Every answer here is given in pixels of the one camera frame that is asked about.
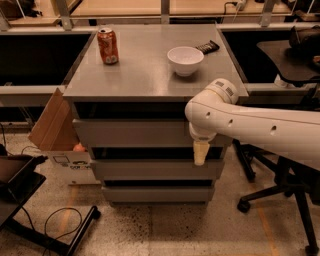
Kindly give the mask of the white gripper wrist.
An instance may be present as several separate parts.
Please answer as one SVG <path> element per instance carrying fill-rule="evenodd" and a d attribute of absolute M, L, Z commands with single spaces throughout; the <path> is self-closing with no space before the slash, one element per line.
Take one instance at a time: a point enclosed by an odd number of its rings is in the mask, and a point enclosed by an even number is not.
<path fill-rule="evenodd" d="M 194 164 L 202 166 L 205 163 L 210 145 L 208 142 L 212 141 L 217 133 L 198 127 L 193 123 L 189 123 L 190 136 L 195 140 L 193 142 Z"/>

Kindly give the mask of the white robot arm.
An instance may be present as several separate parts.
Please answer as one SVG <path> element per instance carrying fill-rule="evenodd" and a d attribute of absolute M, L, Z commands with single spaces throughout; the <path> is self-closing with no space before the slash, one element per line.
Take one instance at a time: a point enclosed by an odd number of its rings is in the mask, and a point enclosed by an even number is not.
<path fill-rule="evenodd" d="M 209 142 L 222 134 L 320 169 L 320 113 L 237 104 L 236 87 L 216 79 L 185 107 L 193 138 L 194 163 L 204 164 Z"/>

